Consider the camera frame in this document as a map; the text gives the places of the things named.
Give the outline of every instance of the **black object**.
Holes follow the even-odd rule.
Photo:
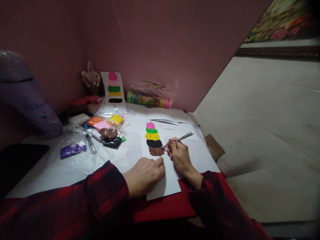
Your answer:
[[[108,146],[108,147],[112,147],[117,149],[120,144],[122,142],[122,138],[121,137],[115,137],[113,140],[109,141],[107,138],[102,140],[102,143],[104,146]]]
[[[148,147],[151,147],[151,148],[158,148],[158,147],[162,147],[162,142],[160,140],[150,140],[150,139],[147,139],[147,145]]]
[[[122,99],[121,98],[110,98],[109,102],[110,103],[121,103]]]
[[[17,185],[48,150],[47,145],[14,144],[0,152],[0,199]]]

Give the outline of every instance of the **red tablecloth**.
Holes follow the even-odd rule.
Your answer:
[[[218,173],[225,194],[238,203],[237,198],[231,191],[222,173]],[[178,180],[181,188],[180,193],[172,194],[163,198],[146,201],[146,197],[130,201],[129,208],[125,210],[123,223],[138,223],[145,221],[189,218],[196,214],[190,205],[188,197],[188,182],[186,179]],[[6,198],[0,204],[0,215],[3,214],[19,198]]]

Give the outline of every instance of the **right hand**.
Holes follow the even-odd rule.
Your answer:
[[[167,152],[173,159],[177,169],[185,176],[189,183],[200,189],[203,176],[194,168],[191,163],[188,147],[181,142],[175,142],[177,138],[169,139]]]
[[[176,140],[178,140],[176,137],[169,139],[167,142],[167,152],[173,159],[177,169],[186,176],[186,174],[194,171],[195,169],[190,160],[188,146],[181,142],[175,142]]]

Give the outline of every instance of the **painting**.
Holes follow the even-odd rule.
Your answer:
[[[274,0],[236,56],[320,57],[319,20],[309,0]]]
[[[147,133],[145,136],[149,147],[149,153],[151,156],[161,157],[164,154],[164,148],[162,147],[162,142],[158,131],[155,129],[155,125],[152,122],[148,122],[146,131]]]
[[[127,108],[124,101],[121,74],[119,72],[101,72],[101,77],[106,94],[98,112],[124,114]]]

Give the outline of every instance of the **pink wall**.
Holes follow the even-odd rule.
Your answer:
[[[179,79],[173,107],[193,112],[270,1],[3,1],[0,47],[24,56],[56,110],[84,94],[79,72],[91,60],[120,71],[125,90]],[[28,131],[0,112],[1,149]]]
[[[271,0],[78,2],[87,57],[124,89],[179,79],[173,107],[193,112]]]
[[[84,91],[80,30],[62,1],[2,1],[0,47],[20,53],[50,104],[61,110]],[[0,105],[0,150],[19,142],[28,129],[17,114]]]

